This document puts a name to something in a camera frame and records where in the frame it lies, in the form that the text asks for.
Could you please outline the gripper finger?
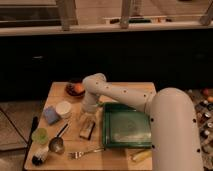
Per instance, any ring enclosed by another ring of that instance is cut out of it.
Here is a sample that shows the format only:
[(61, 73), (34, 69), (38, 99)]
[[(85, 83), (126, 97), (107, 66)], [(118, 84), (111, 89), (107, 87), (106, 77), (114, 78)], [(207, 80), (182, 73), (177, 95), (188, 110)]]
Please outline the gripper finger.
[(95, 125), (98, 124), (97, 118), (91, 118), (91, 121), (92, 121)]
[(79, 120), (79, 125), (81, 126), (85, 121), (85, 117), (81, 117)]

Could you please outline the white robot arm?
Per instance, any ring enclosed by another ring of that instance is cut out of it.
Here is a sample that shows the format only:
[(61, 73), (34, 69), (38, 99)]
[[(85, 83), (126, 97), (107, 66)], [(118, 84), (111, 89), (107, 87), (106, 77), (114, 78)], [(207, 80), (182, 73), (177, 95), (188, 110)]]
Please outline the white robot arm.
[(104, 95), (149, 116), (152, 171), (204, 171), (196, 112), (184, 91), (139, 91), (108, 83), (102, 73), (85, 77), (82, 84), (85, 113), (95, 113), (97, 102)]

